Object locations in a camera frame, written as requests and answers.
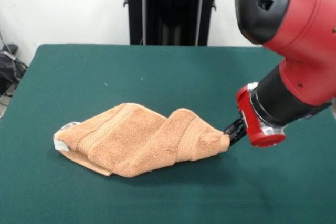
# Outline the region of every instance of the folded towel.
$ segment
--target folded towel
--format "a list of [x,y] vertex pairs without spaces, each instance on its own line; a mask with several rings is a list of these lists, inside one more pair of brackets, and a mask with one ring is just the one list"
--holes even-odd
[[139,104],[123,103],[62,128],[54,143],[68,159],[97,173],[134,177],[225,152],[229,137],[187,109],[166,118]]

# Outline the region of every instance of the towel label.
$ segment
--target towel label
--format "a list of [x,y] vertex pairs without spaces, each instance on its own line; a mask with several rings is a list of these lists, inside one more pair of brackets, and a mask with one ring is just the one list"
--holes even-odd
[[[58,132],[63,131],[65,129],[68,129],[68,128],[70,128],[72,126],[75,126],[77,124],[80,124],[80,123],[78,123],[78,122],[68,123],[68,124],[64,125]],[[70,151],[69,147],[65,143],[63,143],[62,141],[60,141],[58,139],[55,139],[55,138],[54,138],[54,147],[57,151],[65,151],[65,152]]]

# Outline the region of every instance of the green tabletop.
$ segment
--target green tabletop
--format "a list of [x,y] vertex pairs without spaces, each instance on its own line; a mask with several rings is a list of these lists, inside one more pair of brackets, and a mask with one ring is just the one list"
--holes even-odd
[[103,177],[54,150],[53,134],[122,102],[168,116],[188,108],[218,129],[235,94],[281,58],[264,48],[43,45],[0,122],[0,223],[335,223],[330,110],[258,149],[136,178]]

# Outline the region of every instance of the floor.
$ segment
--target floor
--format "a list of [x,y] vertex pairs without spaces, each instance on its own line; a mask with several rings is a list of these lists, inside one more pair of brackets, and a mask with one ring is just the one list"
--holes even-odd
[[[14,88],[10,87],[7,92],[8,92],[8,94],[13,94],[14,93]],[[7,110],[7,106],[9,105],[10,102],[11,102],[10,97],[6,97],[4,95],[0,97],[0,120],[4,116],[4,114]]]

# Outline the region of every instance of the orange towel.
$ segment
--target orange towel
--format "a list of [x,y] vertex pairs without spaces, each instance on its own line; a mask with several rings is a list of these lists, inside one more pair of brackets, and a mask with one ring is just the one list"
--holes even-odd
[[139,104],[123,103],[63,127],[54,143],[68,159],[97,173],[134,177],[225,152],[229,137],[187,109],[166,118]]

